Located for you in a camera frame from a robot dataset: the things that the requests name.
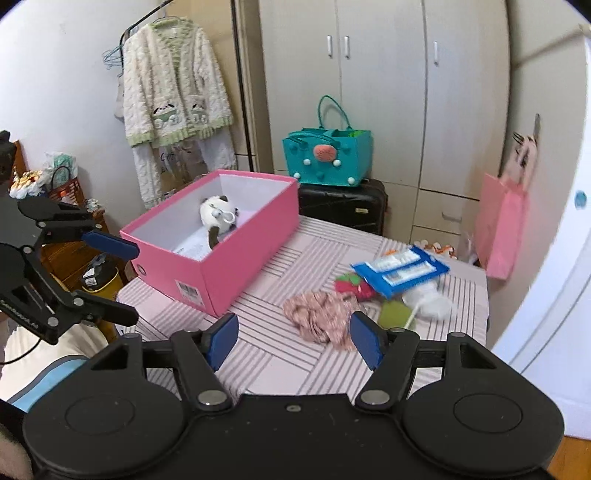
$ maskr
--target green sponge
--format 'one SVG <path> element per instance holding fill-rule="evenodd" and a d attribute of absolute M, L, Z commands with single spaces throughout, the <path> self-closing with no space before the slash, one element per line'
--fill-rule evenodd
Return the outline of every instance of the green sponge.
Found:
<path fill-rule="evenodd" d="M 382 312 L 379 314 L 378 325 L 385 330 L 394 327 L 404 327 L 412 312 L 413 311 L 401 301 L 386 301 L 382 305 Z"/>

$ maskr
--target teal bag handle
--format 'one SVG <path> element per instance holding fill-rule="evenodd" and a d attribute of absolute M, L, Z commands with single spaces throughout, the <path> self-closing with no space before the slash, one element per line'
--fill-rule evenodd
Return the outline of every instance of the teal bag handle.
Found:
<path fill-rule="evenodd" d="M 300 145 L 307 145 L 305 140 L 302 140 L 303 138 L 320 138 L 321 140 L 324 140 L 326 143 L 332 145 L 333 147 L 339 149 L 340 148 L 340 142 L 335 141 L 332 137 L 327 137 L 326 135 L 321 135 L 321 134 L 317 134 L 314 132 L 293 132 L 290 133 L 290 140 L 293 140 L 296 143 L 299 143 Z"/>
<path fill-rule="evenodd" d="M 345 120 L 347 120 L 347 130 L 353 130 L 353 127 L 351 126 L 351 122 L 349 122 L 349 117 L 347 116 L 347 114 L 343 110 L 343 107 L 341 107 L 339 105 L 339 103 L 334 98 L 332 98 L 330 95 L 324 95 L 320 99 L 320 102 L 318 102 L 318 123 L 320 124 L 320 128 L 324 128 L 324 124 L 322 123 L 322 114 L 320 113 L 320 107 L 322 106 L 322 101 L 325 98 L 332 100 L 332 102 L 336 105 L 336 107 L 339 109 L 339 111 L 343 114 L 343 116 L 345 117 Z"/>

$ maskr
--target cardboard box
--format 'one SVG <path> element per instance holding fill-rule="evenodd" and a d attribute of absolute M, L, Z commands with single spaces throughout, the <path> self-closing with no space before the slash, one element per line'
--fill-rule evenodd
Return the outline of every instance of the cardboard box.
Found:
<path fill-rule="evenodd" d="M 209 249 L 200 205 L 226 195 L 237 228 Z M 121 230 L 139 246 L 136 272 L 162 293 L 220 317 L 299 224 L 297 181 L 264 173 L 218 170 Z"/>

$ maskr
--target cabinet handle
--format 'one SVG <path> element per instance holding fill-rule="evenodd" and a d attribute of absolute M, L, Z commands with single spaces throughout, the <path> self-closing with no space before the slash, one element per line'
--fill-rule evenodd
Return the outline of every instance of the cabinet handle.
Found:
<path fill-rule="evenodd" d="M 326 36 L 326 44 L 329 49 L 329 58 L 332 58 L 332 35 Z"/>
<path fill-rule="evenodd" d="M 453 222 L 453 223 L 461 223 L 462 222 L 462 217 L 452 217 L 450 215 L 446 215 L 443 212 L 441 212 L 441 218 L 443 218 L 444 220 L 446 220 L 448 222 Z"/>
<path fill-rule="evenodd" d="M 433 63 L 439 67 L 439 42 L 433 42 Z"/>
<path fill-rule="evenodd" d="M 345 35 L 345 58 L 349 60 L 351 58 L 351 47 L 349 45 L 349 36 Z"/>

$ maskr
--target pink paper bag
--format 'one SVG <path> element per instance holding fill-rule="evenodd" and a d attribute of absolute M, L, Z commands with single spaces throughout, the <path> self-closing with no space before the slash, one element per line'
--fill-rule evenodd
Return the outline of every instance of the pink paper bag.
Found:
<path fill-rule="evenodd" d="M 512 155 L 500 179 L 486 175 L 480 193 L 474 242 L 486 275 L 507 279 L 521 246 L 528 210 L 527 188 L 537 149 L 531 137 L 524 138 Z"/>

